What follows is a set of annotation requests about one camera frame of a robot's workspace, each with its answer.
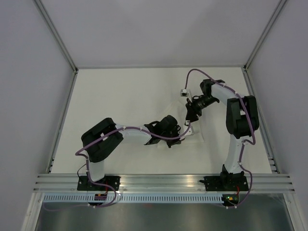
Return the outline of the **white cloth napkin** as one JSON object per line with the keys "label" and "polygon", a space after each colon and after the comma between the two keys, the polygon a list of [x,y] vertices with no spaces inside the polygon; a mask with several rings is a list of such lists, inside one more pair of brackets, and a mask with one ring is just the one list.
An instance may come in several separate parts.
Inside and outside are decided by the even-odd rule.
{"label": "white cloth napkin", "polygon": [[[186,107],[185,107],[185,101],[172,101],[171,103],[167,104],[166,106],[163,106],[157,113],[158,118],[161,120],[167,115],[173,116],[177,122],[178,125],[181,127],[179,134],[182,134],[186,131],[187,127],[185,126],[185,117],[186,117]],[[195,144],[195,143],[204,143],[204,138],[201,133],[201,125],[200,121],[195,121],[191,123],[191,130],[192,133],[188,132],[184,138],[181,138],[181,142],[178,144],[173,145],[174,146],[184,146],[188,144]]]}

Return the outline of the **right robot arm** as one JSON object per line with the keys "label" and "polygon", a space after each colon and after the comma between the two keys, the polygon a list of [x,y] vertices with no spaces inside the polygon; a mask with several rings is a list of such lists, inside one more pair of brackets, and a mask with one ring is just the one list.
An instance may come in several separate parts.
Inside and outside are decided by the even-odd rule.
{"label": "right robot arm", "polygon": [[229,151],[221,171],[220,185],[231,190],[237,184],[237,178],[244,174],[242,157],[247,143],[256,143],[255,131],[259,128],[257,101],[255,96],[241,96],[225,85],[222,80],[205,79],[201,82],[202,95],[192,96],[187,89],[181,91],[186,97],[185,124],[193,123],[202,115],[202,110],[213,103],[226,106],[226,128],[230,134]]}

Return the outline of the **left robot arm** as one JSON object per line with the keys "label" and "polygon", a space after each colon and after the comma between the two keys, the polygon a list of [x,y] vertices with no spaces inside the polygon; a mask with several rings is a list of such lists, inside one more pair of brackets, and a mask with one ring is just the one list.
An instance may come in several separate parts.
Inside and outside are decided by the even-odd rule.
{"label": "left robot arm", "polygon": [[87,170],[90,172],[88,185],[96,191],[104,187],[104,161],[120,144],[154,145],[165,141],[171,147],[181,143],[180,130],[176,118],[171,115],[136,129],[105,118],[81,136],[83,149],[87,153]]}

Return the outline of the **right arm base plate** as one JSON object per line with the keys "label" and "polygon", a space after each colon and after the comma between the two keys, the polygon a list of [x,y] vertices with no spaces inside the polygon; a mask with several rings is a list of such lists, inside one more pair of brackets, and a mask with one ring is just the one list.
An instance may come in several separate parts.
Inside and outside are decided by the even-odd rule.
{"label": "right arm base plate", "polygon": [[205,186],[207,192],[246,192],[249,190],[243,171],[234,174],[223,170],[219,176],[204,176],[199,182]]}

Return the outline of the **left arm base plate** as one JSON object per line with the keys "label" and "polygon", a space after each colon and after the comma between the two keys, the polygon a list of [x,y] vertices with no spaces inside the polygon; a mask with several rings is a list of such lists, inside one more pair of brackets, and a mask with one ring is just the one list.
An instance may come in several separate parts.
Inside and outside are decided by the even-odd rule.
{"label": "left arm base plate", "polygon": [[77,184],[78,191],[110,191],[111,188],[114,188],[118,191],[120,186],[120,177],[119,176],[105,176],[103,179],[92,183],[87,176],[80,176]]}

